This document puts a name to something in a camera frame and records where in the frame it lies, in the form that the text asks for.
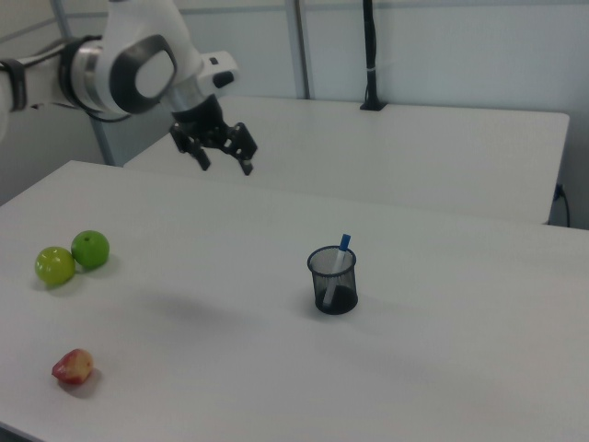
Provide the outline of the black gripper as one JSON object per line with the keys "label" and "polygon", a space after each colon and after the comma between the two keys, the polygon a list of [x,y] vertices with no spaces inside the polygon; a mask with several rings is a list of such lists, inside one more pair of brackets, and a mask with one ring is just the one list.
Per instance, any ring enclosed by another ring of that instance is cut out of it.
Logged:
{"label": "black gripper", "polygon": [[252,158],[258,150],[252,135],[242,122],[229,126],[224,121],[222,107],[216,95],[208,96],[202,103],[185,110],[173,112],[175,123],[170,127],[176,148],[181,154],[188,154],[206,171],[211,161],[202,145],[222,148],[233,157],[243,173],[249,176],[254,167]]}

